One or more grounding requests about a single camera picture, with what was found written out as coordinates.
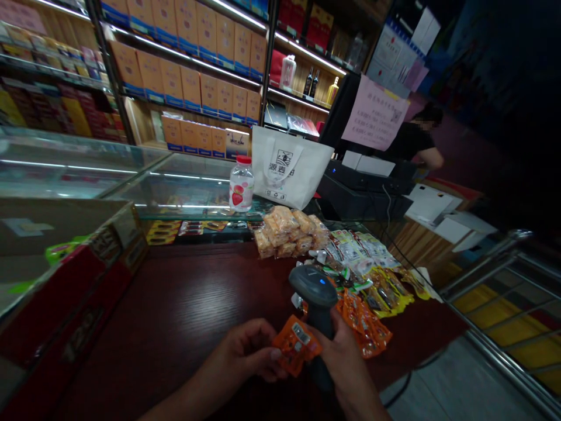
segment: human hand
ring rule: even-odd
[[[269,383],[286,379],[288,373],[277,363],[281,351],[271,347],[276,335],[265,319],[230,329],[195,375],[142,420],[202,420],[224,405],[253,375]]]
[[[391,420],[362,359],[354,332],[335,309],[331,309],[331,321],[335,331],[332,341],[319,330],[309,328],[323,348],[320,357],[331,374],[347,420]]]

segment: shopping bag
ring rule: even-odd
[[[264,127],[253,126],[254,194],[304,209],[314,196],[334,149]]]

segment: red bottle cap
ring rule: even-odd
[[[238,155],[236,161],[240,164],[251,164],[251,157],[246,155]]]

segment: wooden counter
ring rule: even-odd
[[[252,243],[152,247],[53,419],[133,420],[185,382],[230,327],[264,317],[280,330],[295,312],[288,283],[295,262],[258,260]],[[394,337],[368,361],[380,390],[466,329],[436,300],[417,299],[383,322]],[[306,370],[275,385],[248,381],[212,419],[233,414],[333,419]]]

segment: wine bottle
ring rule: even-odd
[[[318,70],[316,73],[316,77],[314,79],[314,81],[311,83],[311,88],[310,88],[310,96],[312,98],[314,98],[314,96],[316,96],[316,86],[317,86],[317,78],[320,75],[320,71]]]
[[[314,67],[310,67],[310,72],[308,73],[308,77],[306,78],[306,85],[304,86],[304,95],[302,95],[302,98],[305,98],[308,93],[310,92],[310,88],[311,88],[311,82],[313,80],[313,76],[312,73],[314,73]]]

